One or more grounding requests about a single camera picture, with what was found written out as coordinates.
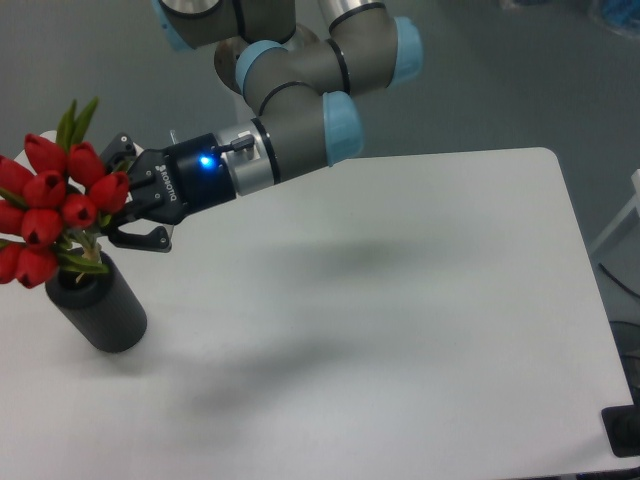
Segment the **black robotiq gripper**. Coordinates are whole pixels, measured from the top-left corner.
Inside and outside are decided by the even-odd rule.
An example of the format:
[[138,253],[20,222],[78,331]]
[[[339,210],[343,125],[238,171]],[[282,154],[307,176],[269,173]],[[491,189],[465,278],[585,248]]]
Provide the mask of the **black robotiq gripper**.
[[128,171],[132,200],[125,206],[128,219],[160,224],[149,233],[106,228],[117,248],[170,252],[173,227],[195,213],[236,198],[229,169],[215,152],[218,142],[206,134],[164,149],[147,149],[121,132],[99,154],[107,173]]

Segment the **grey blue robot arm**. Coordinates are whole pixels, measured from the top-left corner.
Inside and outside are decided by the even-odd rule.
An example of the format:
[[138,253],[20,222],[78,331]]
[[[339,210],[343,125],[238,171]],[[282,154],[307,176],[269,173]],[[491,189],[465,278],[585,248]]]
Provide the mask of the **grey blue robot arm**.
[[329,35],[312,42],[291,1],[157,1],[154,10],[177,49],[240,42],[231,87],[253,117],[163,149],[114,141],[103,158],[125,167],[130,198],[100,231],[120,248],[167,252],[185,218],[358,156],[354,97],[423,68],[418,28],[381,1],[322,2]]

